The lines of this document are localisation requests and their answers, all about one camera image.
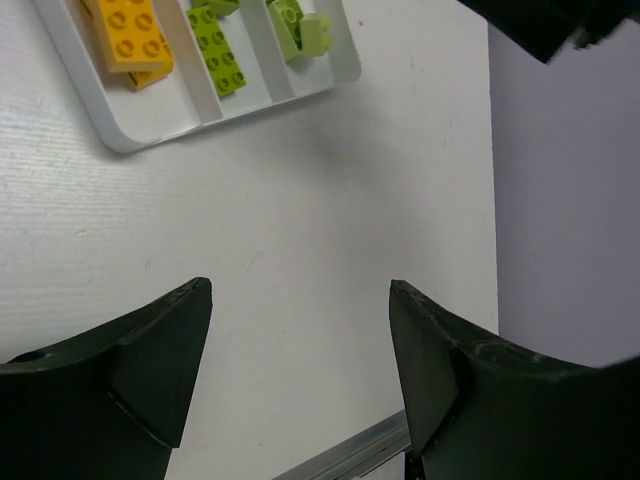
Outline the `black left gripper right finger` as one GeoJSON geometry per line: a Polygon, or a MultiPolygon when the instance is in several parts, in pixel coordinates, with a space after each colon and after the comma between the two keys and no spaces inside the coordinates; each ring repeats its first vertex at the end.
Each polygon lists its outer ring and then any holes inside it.
{"type": "Polygon", "coordinates": [[[430,479],[635,479],[639,361],[516,345],[403,280],[389,320],[413,453],[430,479]]]}

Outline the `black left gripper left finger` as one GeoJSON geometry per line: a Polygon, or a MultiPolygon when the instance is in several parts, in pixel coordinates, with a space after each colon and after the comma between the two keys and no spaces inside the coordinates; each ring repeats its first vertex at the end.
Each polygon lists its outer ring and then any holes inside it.
{"type": "Polygon", "coordinates": [[[164,478],[182,441],[212,310],[212,284],[197,277],[2,364],[2,478],[164,478]]]}

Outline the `yellow 2x4 lego brick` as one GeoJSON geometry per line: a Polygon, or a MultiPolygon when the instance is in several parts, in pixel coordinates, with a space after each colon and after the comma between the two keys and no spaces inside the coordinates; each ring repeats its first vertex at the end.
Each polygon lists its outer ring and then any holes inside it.
{"type": "Polygon", "coordinates": [[[155,72],[173,62],[148,0],[81,1],[111,73],[155,72]]]}

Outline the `green 2x4 lego brick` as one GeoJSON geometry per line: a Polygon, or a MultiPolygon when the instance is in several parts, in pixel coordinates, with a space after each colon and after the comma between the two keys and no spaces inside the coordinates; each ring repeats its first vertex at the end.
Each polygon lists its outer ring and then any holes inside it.
{"type": "Polygon", "coordinates": [[[245,75],[212,10],[203,6],[191,8],[186,14],[218,96],[225,97],[243,88],[245,75]]]}

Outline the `yellow sloped printed lego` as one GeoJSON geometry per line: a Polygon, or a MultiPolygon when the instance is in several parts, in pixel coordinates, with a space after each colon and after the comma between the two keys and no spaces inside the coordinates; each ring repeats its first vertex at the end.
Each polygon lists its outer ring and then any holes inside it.
{"type": "Polygon", "coordinates": [[[173,62],[168,61],[158,70],[128,72],[126,76],[131,88],[135,91],[139,91],[169,76],[173,71],[173,67],[173,62]]]}

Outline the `green 2x2 lego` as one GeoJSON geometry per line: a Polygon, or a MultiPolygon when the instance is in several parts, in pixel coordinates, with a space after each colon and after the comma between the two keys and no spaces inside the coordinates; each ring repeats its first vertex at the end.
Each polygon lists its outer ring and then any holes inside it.
{"type": "Polygon", "coordinates": [[[305,57],[322,57],[332,43],[331,19],[324,13],[310,13],[300,21],[302,54],[305,57]]]}

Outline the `green 2x2 lego upturned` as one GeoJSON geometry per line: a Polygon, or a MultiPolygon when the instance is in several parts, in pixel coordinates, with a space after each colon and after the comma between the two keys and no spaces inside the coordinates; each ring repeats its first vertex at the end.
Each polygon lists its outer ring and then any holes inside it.
{"type": "Polygon", "coordinates": [[[192,0],[191,4],[193,8],[209,7],[218,18],[227,17],[240,7],[239,0],[192,0]]]}

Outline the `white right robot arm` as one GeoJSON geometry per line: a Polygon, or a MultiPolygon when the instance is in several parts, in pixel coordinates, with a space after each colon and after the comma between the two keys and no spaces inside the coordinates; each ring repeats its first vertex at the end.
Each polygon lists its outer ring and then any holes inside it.
{"type": "Polygon", "coordinates": [[[639,20],[638,0],[460,0],[536,60],[547,64],[567,42],[599,44],[625,21],[639,20]]]}

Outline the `green 2x4 lego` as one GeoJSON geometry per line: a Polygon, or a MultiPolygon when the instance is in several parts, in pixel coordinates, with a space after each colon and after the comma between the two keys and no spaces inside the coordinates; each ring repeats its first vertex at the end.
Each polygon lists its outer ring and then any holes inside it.
{"type": "Polygon", "coordinates": [[[285,62],[301,54],[300,21],[303,12],[297,0],[267,1],[267,9],[285,62]]]}

